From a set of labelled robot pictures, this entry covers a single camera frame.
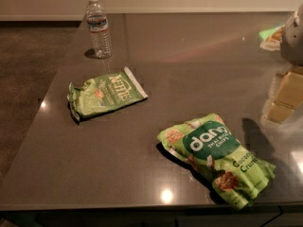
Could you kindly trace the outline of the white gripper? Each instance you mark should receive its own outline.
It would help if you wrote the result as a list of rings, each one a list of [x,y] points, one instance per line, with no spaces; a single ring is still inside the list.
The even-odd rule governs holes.
[[[274,77],[265,117],[276,123],[288,119],[303,104],[303,4],[283,28],[280,53],[285,61],[299,66],[292,66]]]

